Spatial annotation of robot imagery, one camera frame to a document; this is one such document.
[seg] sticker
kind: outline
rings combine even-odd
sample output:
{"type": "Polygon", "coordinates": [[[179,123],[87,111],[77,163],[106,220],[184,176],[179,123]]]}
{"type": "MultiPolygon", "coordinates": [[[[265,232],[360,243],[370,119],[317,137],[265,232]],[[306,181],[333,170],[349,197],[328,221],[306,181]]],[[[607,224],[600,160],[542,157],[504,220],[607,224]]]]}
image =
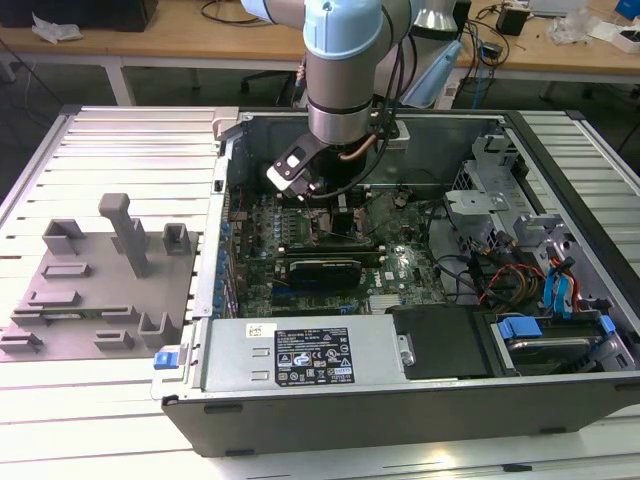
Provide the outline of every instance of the sticker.
{"type": "Polygon", "coordinates": [[[274,336],[279,386],[355,383],[346,328],[278,330],[274,336]]]}
{"type": "Polygon", "coordinates": [[[276,323],[247,323],[247,338],[273,338],[276,323]]]}

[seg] aluminum profile table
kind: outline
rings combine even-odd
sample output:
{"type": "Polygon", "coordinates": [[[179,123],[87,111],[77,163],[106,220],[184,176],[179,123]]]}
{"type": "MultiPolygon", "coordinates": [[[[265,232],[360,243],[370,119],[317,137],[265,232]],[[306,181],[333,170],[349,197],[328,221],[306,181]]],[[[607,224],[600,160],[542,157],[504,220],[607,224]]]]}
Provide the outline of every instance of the aluminum profile table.
{"type": "MultiPolygon", "coordinates": [[[[97,213],[105,191],[128,193],[132,215],[149,231],[180,221],[202,232],[217,159],[213,115],[213,108],[85,108],[60,116],[0,208],[4,324],[44,251],[49,219],[75,216],[83,229],[110,231],[97,213]]],[[[150,397],[151,363],[0,364],[0,476],[546,480],[640,471],[640,407],[573,434],[204,459],[150,397]],[[532,470],[504,473],[513,464],[532,470]]]]}
{"type": "MultiPolygon", "coordinates": [[[[522,112],[573,188],[640,275],[638,177],[580,117],[563,112],[522,112]]],[[[557,210],[533,172],[529,184],[548,213],[557,210]]]]}

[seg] robotic arm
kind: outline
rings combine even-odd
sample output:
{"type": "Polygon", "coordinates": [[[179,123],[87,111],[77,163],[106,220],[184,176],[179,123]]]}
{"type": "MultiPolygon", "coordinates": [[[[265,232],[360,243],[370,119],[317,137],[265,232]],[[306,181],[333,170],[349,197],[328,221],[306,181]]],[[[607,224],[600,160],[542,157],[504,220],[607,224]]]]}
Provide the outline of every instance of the robotic arm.
{"type": "Polygon", "coordinates": [[[460,50],[452,17],[455,0],[242,3],[266,21],[303,31],[310,133],[267,172],[280,191],[300,200],[337,198],[363,180],[388,144],[395,115],[395,109],[387,114],[392,92],[396,107],[400,101],[430,105],[460,50]],[[418,77],[416,72],[423,73],[418,77]],[[372,128],[374,93],[384,95],[385,105],[372,128]],[[366,151],[385,134],[377,159],[366,168],[366,151]]]}

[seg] floor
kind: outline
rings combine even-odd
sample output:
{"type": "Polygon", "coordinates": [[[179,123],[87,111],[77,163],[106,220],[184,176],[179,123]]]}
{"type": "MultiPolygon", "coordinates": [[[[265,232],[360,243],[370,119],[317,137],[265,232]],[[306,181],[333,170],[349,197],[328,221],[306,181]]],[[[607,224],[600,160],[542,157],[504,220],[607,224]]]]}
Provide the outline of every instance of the floor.
{"type": "MultiPolygon", "coordinates": [[[[0,85],[0,200],[7,194],[31,154],[46,134],[59,109],[56,100],[25,68],[16,69],[16,81],[0,85]]],[[[100,67],[37,65],[36,74],[66,104],[114,105],[106,75],[100,67]]],[[[284,77],[252,83],[247,94],[240,80],[253,72],[203,70],[202,88],[192,90],[183,69],[128,68],[139,105],[241,105],[272,106],[284,77]]],[[[548,101],[539,97],[543,84],[497,80],[481,104],[487,109],[579,110],[614,147],[622,143],[640,121],[640,101],[630,98],[632,85],[559,83],[548,101]],[[585,87],[591,90],[583,98],[585,87]]],[[[454,108],[471,108],[475,85],[467,85],[454,108]]],[[[640,171],[640,131],[626,144],[623,158],[640,171]]]]}

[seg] table leg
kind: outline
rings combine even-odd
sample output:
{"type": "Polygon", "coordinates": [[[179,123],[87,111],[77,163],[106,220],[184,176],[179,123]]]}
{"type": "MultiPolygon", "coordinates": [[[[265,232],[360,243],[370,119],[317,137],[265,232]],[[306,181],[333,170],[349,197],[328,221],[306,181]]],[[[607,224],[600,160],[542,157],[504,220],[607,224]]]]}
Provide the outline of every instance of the table leg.
{"type": "Polygon", "coordinates": [[[447,79],[447,83],[444,84],[444,88],[440,93],[440,96],[436,99],[434,105],[435,110],[451,110],[453,108],[453,102],[458,95],[458,89],[460,88],[460,82],[465,77],[466,71],[464,68],[454,68],[447,79]]]}
{"type": "Polygon", "coordinates": [[[13,83],[16,81],[16,76],[11,70],[9,62],[0,62],[0,82],[13,83]]]}
{"type": "Polygon", "coordinates": [[[556,88],[556,84],[557,82],[547,82],[545,86],[542,87],[542,90],[540,90],[540,93],[538,94],[540,99],[545,101],[550,100],[551,94],[553,93],[553,89],[556,88]]]}
{"type": "Polygon", "coordinates": [[[197,68],[190,68],[189,78],[191,79],[191,89],[200,90],[200,87],[202,86],[200,83],[200,70],[197,68]]]}
{"type": "Polygon", "coordinates": [[[136,104],[136,99],[133,96],[133,90],[129,81],[124,76],[122,67],[120,65],[104,65],[104,69],[109,77],[109,83],[111,84],[111,90],[113,90],[113,96],[116,97],[116,103],[121,107],[132,107],[136,104]]]}

